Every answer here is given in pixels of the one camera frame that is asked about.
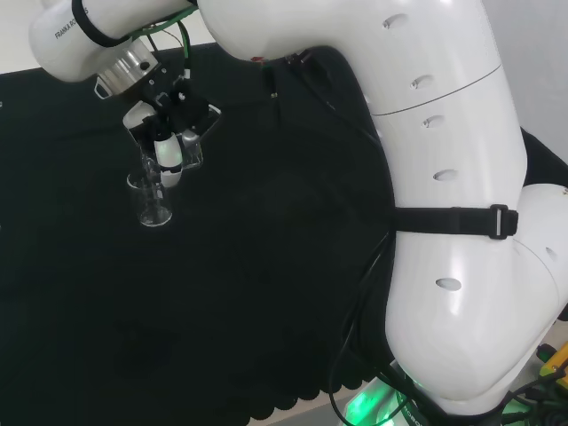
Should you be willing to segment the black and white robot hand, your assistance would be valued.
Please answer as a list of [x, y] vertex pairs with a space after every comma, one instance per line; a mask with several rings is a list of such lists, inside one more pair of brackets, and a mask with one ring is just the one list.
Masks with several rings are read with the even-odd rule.
[[184, 170], [203, 164], [201, 143], [217, 125], [221, 110], [199, 95], [188, 73], [160, 65], [127, 93], [138, 102], [122, 119], [137, 145], [147, 178], [170, 188]]

